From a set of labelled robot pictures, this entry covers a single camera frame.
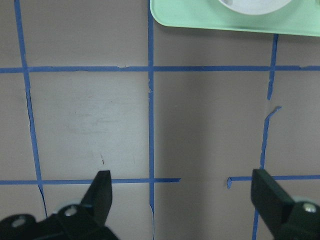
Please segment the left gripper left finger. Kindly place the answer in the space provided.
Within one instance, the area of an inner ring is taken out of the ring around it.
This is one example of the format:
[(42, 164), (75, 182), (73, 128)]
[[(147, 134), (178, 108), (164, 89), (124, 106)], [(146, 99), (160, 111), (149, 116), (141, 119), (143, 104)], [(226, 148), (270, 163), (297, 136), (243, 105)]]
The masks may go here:
[(109, 215), (112, 201), (111, 171), (101, 170), (96, 174), (80, 205), (89, 212), (89, 215), (93, 217), (98, 225), (104, 225)]

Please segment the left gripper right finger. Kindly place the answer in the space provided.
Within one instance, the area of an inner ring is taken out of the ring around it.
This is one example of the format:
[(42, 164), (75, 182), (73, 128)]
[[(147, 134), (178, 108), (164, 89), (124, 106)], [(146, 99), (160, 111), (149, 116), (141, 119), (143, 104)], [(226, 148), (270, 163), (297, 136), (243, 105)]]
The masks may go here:
[(252, 171), (251, 202), (272, 235), (278, 235), (295, 205), (293, 198), (264, 169)]

